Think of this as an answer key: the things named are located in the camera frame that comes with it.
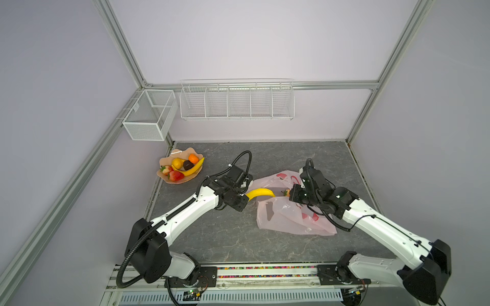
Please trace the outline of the pink plastic bag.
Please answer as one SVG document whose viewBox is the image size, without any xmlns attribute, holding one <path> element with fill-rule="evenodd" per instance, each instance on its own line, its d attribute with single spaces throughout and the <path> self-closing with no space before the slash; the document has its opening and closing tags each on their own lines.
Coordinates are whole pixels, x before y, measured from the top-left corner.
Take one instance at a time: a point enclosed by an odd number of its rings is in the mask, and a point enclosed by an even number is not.
<svg viewBox="0 0 490 306">
<path fill-rule="evenodd" d="M 311 211 L 305 205 L 289 200 L 283 195 L 286 189 L 291 190 L 294 184 L 300 184 L 297 172 L 284 170 L 277 174 L 255 179 L 247 193 L 258 188 L 267 188 L 275 197 L 261 196 L 250 202 L 257 207 L 256 223 L 262 230 L 290 233 L 294 235 L 334 236 L 335 226 L 326 217 Z"/>
</svg>

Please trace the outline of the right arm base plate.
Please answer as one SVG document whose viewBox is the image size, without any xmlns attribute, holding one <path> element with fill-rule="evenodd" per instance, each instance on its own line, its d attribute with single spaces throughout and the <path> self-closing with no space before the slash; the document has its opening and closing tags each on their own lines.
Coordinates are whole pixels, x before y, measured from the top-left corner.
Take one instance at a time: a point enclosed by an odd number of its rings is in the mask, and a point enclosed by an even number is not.
<svg viewBox="0 0 490 306">
<path fill-rule="evenodd" d="M 327 285 L 368 285 L 370 279 L 355 277 L 347 268 L 338 268 L 337 264 L 320 264 L 316 266 L 320 284 Z"/>
</svg>

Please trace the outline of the yellow banana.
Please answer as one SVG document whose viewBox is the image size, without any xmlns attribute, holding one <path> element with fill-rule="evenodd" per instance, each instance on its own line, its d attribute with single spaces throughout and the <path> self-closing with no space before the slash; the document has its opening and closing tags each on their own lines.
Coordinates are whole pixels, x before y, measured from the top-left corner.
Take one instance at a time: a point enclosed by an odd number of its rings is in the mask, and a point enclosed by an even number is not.
<svg viewBox="0 0 490 306">
<path fill-rule="evenodd" d="M 261 197 L 261 196 L 268 196 L 268 197 L 274 198 L 275 197 L 275 194 L 270 189 L 267 189 L 267 188 L 258 188 L 258 189 L 254 189 L 254 190 L 246 193 L 246 196 L 251 201 L 252 199 L 258 198 L 258 197 Z"/>
<path fill-rule="evenodd" d="M 193 175 L 194 173 L 196 173 L 197 171 L 200 170 L 200 168 L 202 167 L 203 163 L 205 161 L 205 158 L 202 158 L 200 159 L 195 165 L 193 168 L 189 169 L 189 170 L 186 170 L 186 171 L 181 171 L 181 173 L 185 176 L 185 177 L 188 177 L 188 176 L 191 176 Z"/>
</svg>

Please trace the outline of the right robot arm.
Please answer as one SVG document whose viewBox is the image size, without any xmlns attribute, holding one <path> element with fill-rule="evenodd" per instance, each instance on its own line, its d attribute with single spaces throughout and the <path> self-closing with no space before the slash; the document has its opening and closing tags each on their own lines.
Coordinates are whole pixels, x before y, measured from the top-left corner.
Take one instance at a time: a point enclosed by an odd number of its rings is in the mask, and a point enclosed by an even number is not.
<svg viewBox="0 0 490 306">
<path fill-rule="evenodd" d="M 341 231 L 362 230 L 395 255 L 394 259 L 386 259 L 347 251 L 334 271 L 339 282 L 380 281 L 406 289 L 427 305 L 445 305 L 442 293 L 452 275 L 452 251 L 447 243 L 414 234 L 351 190 L 336 187 L 314 167 L 311 158 L 301 168 L 300 183 L 293 185 L 289 199 L 319 210 Z"/>
</svg>

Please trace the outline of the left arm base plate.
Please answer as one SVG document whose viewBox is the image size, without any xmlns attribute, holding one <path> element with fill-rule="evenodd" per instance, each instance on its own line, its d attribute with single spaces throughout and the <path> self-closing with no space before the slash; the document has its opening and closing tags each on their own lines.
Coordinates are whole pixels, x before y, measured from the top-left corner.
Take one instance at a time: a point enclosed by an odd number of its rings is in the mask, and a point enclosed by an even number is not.
<svg viewBox="0 0 490 306">
<path fill-rule="evenodd" d="M 168 283 L 171 288 L 186 288 L 186 287 L 208 287 L 214 288 L 218 280 L 218 267 L 216 266 L 199 266 L 195 268 L 186 279 L 178 277 L 168 278 Z"/>
</svg>

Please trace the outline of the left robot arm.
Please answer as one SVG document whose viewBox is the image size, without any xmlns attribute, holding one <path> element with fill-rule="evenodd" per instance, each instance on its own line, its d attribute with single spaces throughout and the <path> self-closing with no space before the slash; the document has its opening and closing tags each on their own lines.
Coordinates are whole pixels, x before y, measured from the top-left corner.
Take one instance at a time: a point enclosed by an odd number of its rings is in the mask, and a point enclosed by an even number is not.
<svg viewBox="0 0 490 306">
<path fill-rule="evenodd" d="M 242 170 L 235 159 L 226 170 L 207 176 L 194 194 L 171 211 L 151 221 L 138 220 L 131 229 L 125 258 L 116 275 L 116 286 L 127 288 L 144 280 L 153 283 L 162 277 L 180 279 L 185 286 L 199 283 L 200 263 L 187 253 L 170 251 L 178 236 L 211 210 L 230 207 L 242 212 L 253 181 L 249 169 Z"/>
</svg>

